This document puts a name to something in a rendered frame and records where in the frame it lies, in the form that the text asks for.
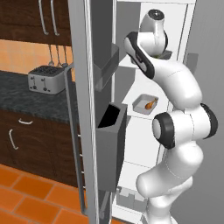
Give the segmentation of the grey vegetable container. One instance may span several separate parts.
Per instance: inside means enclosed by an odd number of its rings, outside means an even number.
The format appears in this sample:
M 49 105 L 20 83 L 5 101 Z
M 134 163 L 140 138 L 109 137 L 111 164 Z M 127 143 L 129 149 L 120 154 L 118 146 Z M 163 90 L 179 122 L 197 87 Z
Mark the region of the grey vegetable container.
M 162 54 L 155 56 L 155 59 L 169 60 L 172 56 L 172 51 L 165 50 Z

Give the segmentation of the large grey door bin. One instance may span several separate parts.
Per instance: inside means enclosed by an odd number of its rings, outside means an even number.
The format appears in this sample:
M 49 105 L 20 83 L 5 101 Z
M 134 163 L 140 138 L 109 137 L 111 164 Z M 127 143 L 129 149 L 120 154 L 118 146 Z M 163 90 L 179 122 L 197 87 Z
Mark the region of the large grey door bin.
M 96 128 L 98 188 L 114 193 L 124 160 L 127 105 L 110 103 Z

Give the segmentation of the clear freezer drawer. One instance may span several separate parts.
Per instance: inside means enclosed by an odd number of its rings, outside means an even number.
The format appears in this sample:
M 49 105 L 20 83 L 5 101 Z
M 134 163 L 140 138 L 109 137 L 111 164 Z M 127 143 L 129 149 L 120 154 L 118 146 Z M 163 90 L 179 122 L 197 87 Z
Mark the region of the clear freezer drawer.
M 147 199 L 137 191 L 118 186 L 116 189 L 116 203 L 132 210 L 143 211 L 146 208 Z

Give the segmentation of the brown chicken drumstick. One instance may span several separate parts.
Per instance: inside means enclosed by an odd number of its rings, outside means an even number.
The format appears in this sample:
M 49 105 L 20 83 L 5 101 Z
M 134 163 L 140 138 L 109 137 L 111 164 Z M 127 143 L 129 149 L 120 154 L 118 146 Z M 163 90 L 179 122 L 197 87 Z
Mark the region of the brown chicken drumstick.
M 157 102 L 157 101 L 158 101 L 158 99 L 154 99 L 153 101 L 148 102 L 147 104 L 145 104 L 145 107 L 144 108 L 147 109 L 147 110 L 151 109 L 152 106 L 153 106 L 153 104 L 155 102 Z

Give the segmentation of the dark wood drawer front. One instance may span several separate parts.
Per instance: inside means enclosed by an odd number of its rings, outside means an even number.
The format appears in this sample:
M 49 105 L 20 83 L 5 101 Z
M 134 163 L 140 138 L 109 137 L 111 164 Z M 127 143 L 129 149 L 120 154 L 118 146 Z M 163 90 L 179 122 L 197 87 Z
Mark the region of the dark wood drawer front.
M 22 118 L 23 121 L 33 121 L 31 125 L 24 125 L 18 122 L 18 119 Z M 0 121 L 7 123 L 10 126 L 18 126 L 24 129 L 33 129 L 38 132 L 51 133 L 52 126 L 46 119 L 38 118 L 32 115 L 26 115 L 8 110 L 0 110 Z

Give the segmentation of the grey meat container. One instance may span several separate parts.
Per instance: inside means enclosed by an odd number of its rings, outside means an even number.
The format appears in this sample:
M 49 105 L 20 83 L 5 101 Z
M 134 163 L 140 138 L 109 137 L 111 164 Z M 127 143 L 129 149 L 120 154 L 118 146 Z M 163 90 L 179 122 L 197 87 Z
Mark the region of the grey meat container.
M 149 94 L 140 94 L 135 101 L 132 103 L 133 106 L 133 110 L 139 114 L 143 114 L 143 115 L 149 115 L 153 109 L 157 106 L 158 102 L 156 101 L 152 108 L 147 110 L 145 109 L 145 104 L 147 104 L 148 102 L 152 102 L 154 99 L 158 98 L 154 95 L 149 95 Z

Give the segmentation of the dark wood base cupboard door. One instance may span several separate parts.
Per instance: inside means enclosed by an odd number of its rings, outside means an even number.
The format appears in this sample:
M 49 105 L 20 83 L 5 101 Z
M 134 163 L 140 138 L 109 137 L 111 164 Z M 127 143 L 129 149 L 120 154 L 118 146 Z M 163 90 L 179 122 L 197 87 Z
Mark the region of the dark wood base cupboard door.
M 14 150 L 9 138 L 9 130 L 17 150 Z M 54 179 L 57 171 L 53 159 L 53 141 L 51 138 L 14 126 L 0 123 L 0 141 L 7 144 L 14 165 L 20 170 Z

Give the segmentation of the small grey door bin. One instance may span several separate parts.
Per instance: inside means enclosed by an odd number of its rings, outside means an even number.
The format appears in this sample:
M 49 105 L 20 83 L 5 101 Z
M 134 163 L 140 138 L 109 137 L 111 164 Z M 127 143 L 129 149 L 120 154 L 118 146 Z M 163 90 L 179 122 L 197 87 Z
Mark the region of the small grey door bin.
M 119 64 L 119 47 L 111 44 L 111 56 L 103 65 L 94 64 L 94 89 L 101 92 Z

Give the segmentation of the grey freezer door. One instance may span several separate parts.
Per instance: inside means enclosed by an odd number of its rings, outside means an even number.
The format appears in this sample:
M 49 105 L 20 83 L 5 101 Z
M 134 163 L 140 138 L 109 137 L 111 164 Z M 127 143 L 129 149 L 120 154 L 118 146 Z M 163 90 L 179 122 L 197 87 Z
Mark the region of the grey freezer door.
M 111 224 L 113 192 L 98 188 L 96 128 L 112 99 L 112 74 L 104 89 L 95 90 L 94 64 L 103 65 L 115 44 L 115 0 L 68 0 L 73 67 L 89 224 Z

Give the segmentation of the silver toaster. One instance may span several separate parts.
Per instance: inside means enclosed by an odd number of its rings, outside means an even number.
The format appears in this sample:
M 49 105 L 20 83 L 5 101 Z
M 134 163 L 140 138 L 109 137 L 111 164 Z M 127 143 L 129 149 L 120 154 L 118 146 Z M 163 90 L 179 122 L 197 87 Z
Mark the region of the silver toaster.
M 56 95 L 65 89 L 64 68 L 36 67 L 28 73 L 28 86 L 33 92 Z

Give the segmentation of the white freezer compartment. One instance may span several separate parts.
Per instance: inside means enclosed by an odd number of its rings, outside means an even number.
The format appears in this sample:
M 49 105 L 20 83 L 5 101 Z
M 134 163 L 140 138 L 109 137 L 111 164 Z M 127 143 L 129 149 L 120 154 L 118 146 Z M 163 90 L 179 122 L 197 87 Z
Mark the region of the white freezer compartment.
M 160 88 L 158 84 L 144 77 L 125 53 L 123 40 L 132 31 L 139 29 L 147 11 L 159 9 L 164 13 L 164 30 L 168 35 L 167 49 L 172 51 L 171 59 L 182 61 L 193 19 L 197 0 L 115 0 L 115 43 L 119 46 L 119 67 L 112 81 L 112 99 L 123 103 L 133 87 Z M 168 101 L 167 111 L 172 110 Z M 154 138 L 152 120 L 128 115 L 124 162 L 118 186 L 136 189 L 137 176 L 159 163 L 164 155 L 164 147 Z M 143 211 L 132 210 L 116 203 L 112 206 L 112 216 L 127 223 L 142 224 Z

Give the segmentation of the hanging silver utensil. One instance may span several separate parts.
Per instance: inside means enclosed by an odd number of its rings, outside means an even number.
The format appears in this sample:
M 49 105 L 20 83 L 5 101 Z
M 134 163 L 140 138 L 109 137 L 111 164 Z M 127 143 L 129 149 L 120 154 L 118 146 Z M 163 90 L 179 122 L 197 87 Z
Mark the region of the hanging silver utensil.
M 50 44 L 48 44 L 48 49 L 49 49 L 49 54 L 50 54 L 50 62 L 48 63 L 48 65 L 53 67 L 54 62 L 53 62 L 52 48 L 51 48 Z
M 57 59 L 58 59 L 57 67 L 61 67 L 59 46 L 58 45 L 55 45 L 55 47 L 56 47 Z

